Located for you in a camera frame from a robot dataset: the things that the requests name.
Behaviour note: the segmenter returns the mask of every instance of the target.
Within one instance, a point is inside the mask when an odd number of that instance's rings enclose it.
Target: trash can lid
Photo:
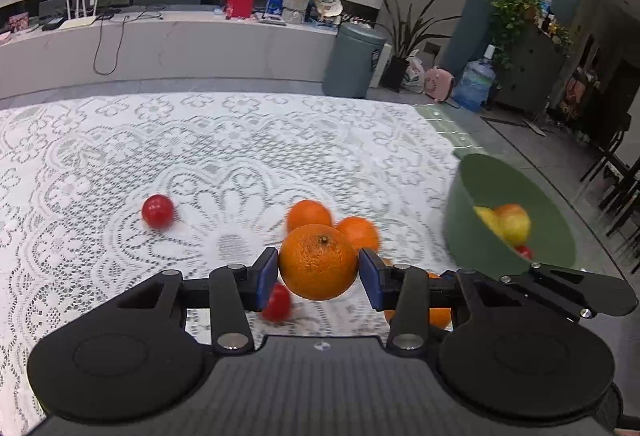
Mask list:
[[[386,36],[378,30],[368,28],[358,23],[344,23],[340,27],[340,33],[359,41],[382,46],[386,42]]]

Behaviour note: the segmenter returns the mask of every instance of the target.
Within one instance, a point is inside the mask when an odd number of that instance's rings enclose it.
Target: green basket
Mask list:
[[[530,261],[496,236],[474,211],[515,203],[531,219],[527,246],[539,263],[571,268],[575,242],[569,225],[549,197],[510,165],[491,156],[471,154],[460,161],[447,200],[444,236],[460,267],[479,270],[494,279],[521,273]]]

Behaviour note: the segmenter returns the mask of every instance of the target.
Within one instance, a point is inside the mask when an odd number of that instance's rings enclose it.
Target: gray trash can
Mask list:
[[[385,42],[386,37],[373,28],[342,25],[324,73],[322,93],[364,99]]]

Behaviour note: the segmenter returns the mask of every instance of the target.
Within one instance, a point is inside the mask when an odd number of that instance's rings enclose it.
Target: orange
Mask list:
[[[358,273],[350,242],[326,225],[303,225],[280,248],[280,275],[296,295],[326,301],[346,291]]]
[[[439,275],[429,272],[432,279],[441,279]],[[395,315],[395,310],[385,310],[385,319],[387,322]],[[451,308],[429,308],[429,324],[444,330],[451,322]]]
[[[287,232],[290,233],[302,225],[333,226],[331,213],[317,201],[302,200],[296,203],[287,214]]]
[[[378,230],[369,220],[352,216],[343,219],[335,228],[346,236],[356,252],[362,248],[371,249],[374,252],[380,249]]]

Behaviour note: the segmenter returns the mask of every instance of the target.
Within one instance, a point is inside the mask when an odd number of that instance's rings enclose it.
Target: cherry tomato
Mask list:
[[[531,261],[533,259],[533,252],[529,247],[525,247],[524,245],[521,247],[516,247],[516,252],[519,253],[522,257],[526,257]]]
[[[291,292],[286,286],[276,283],[267,306],[262,310],[262,318],[270,322],[282,322],[291,313]]]
[[[153,229],[165,229],[174,222],[174,204],[162,194],[154,194],[142,206],[142,219]]]

